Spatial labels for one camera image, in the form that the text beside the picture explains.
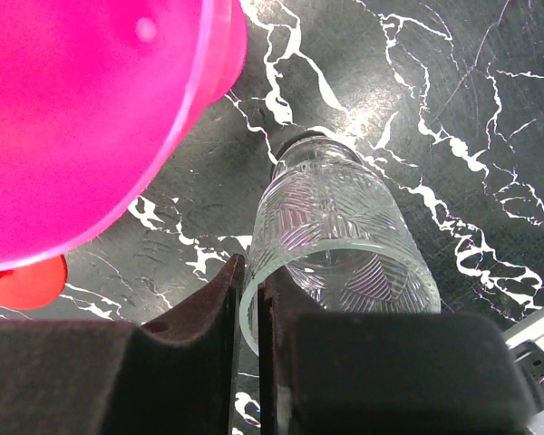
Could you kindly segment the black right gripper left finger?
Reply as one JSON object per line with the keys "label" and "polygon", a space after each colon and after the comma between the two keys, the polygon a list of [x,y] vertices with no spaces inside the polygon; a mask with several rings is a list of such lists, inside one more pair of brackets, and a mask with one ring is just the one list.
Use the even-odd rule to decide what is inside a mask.
{"label": "black right gripper left finger", "polygon": [[228,434],[245,259],[168,312],[0,321],[0,434]]}

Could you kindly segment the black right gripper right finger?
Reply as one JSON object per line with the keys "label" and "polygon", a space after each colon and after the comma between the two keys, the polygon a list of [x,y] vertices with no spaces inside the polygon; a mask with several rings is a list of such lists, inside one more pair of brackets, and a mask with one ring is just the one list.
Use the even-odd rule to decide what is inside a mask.
{"label": "black right gripper right finger", "polygon": [[265,434],[521,434],[535,414],[485,317],[326,311],[285,269],[257,303]]}

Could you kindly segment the red wine glass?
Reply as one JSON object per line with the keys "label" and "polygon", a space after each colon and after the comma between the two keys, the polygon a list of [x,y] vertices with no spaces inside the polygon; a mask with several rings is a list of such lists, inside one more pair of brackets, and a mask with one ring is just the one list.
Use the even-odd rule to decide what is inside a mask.
{"label": "red wine glass", "polygon": [[14,310],[42,308],[63,291],[67,276],[64,256],[0,271],[0,306]]}

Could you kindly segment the clear wine glass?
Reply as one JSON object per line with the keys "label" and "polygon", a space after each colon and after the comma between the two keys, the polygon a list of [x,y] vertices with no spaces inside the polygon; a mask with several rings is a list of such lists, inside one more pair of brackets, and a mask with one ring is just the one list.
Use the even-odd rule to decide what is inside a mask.
{"label": "clear wine glass", "polygon": [[344,144],[287,144],[257,207],[239,325],[258,351],[257,289],[279,269],[330,311],[438,313],[432,274],[389,188]]}

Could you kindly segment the magenta wine glass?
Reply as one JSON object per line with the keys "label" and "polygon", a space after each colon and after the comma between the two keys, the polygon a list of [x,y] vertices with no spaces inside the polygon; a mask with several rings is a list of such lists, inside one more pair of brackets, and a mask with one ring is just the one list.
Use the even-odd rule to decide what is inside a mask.
{"label": "magenta wine glass", "polygon": [[0,271],[117,220],[247,42],[237,1],[0,1]]}

